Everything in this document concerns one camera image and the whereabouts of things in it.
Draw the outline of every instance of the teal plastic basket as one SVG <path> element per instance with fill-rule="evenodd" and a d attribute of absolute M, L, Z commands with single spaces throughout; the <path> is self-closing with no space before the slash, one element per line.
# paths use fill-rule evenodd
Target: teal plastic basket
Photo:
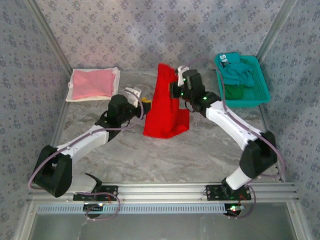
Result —
<path fill-rule="evenodd" d="M 219 55 L 214 59 L 217 66 L 219 65 L 218 56 Z M 270 93 L 258 59 L 255 56 L 241 55 L 240 61 L 253 67 L 252 77 L 254 79 L 254 86 L 244 87 L 243 97 L 237 100 L 226 100 L 226 105 L 229 108 L 254 108 L 259 104 L 268 103 L 271 99 Z M 220 95 L 222 96 L 223 88 L 218 72 L 216 72 L 216 76 L 219 84 Z"/>

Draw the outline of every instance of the marble surface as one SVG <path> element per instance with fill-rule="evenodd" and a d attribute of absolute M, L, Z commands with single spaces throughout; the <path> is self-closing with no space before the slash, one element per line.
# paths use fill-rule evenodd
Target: marble surface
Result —
<path fill-rule="evenodd" d="M 216 73 L 200 72 L 206 89 L 218 94 Z M 156 72 L 121 72 L 119 89 L 138 85 L 141 96 L 150 99 L 156 79 Z M 108 108 L 108 102 L 70 103 L 59 144 L 87 131 Z M 258 108 L 239 108 L 234 112 L 254 127 L 264 129 Z M 236 142 L 199 113 L 190 114 L 189 131 L 170 139 L 146 137 L 143 129 L 144 122 L 139 121 L 134 128 L 120 132 L 80 159 L 74 173 L 90 173 L 103 182 L 220 182 L 239 166 L 242 152 Z M 275 174 L 277 169 L 272 167 L 268 172 Z"/>

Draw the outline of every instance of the patterned wallpaper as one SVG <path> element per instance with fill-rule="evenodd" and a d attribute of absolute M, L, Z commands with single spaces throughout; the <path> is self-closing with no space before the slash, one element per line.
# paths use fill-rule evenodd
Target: patterned wallpaper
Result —
<path fill-rule="evenodd" d="M 73 68 L 255 55 L 282 0 L 35 0 Z"/>
<path fill-rule="evenodd" d="M 53 136 L 67 75 L 23 0 L 1 0 L 0 9 L 0 240 L 7 240 L 39 150 Z"/>
<path fill-rule="evenodd" d="M 272 96 L 264 109 L 320 239 L 320 2 L 299 0 L 264 62 Z"/>

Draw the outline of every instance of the pink towel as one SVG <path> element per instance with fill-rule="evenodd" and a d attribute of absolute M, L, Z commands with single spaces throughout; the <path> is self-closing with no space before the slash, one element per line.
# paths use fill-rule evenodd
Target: pink towel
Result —
<path fill-rule="evenodd" d="M 72 99 L 96 96 L 111 97 L 116 75 L 112 69 L 94 71 L 74 71 Z"/>

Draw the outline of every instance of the red fabric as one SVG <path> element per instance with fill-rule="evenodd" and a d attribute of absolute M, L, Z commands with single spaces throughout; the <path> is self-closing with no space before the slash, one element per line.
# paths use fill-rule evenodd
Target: red fabric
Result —
<path fill-rule="evenodd" d="M 168 65 L 158 65 L 158 76 L 151 110 L 146 115 L 143 135 L 168 139 L 189 130 L 187 109 L 179 109 L 179 99 L 171 98 L 169 85 L 176 82 L 175 70 Z"/>

